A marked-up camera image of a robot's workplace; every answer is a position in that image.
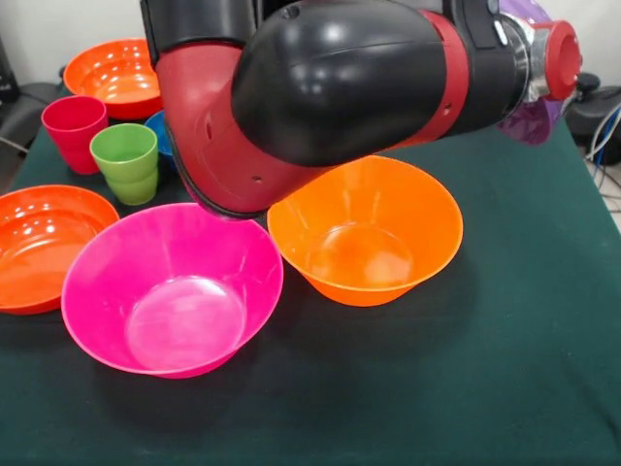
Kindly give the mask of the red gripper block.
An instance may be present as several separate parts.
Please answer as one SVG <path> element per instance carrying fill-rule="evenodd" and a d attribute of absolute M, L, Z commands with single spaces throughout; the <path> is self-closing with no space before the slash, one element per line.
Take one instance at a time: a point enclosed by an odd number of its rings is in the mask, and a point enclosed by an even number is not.
<path fill-rule="evenodd" d="M 546 81 L 549 100 L 564 100 L 575 89 L 581 68 L 581 52 L 573 27 L 553 21 L 546 42 Z"/>

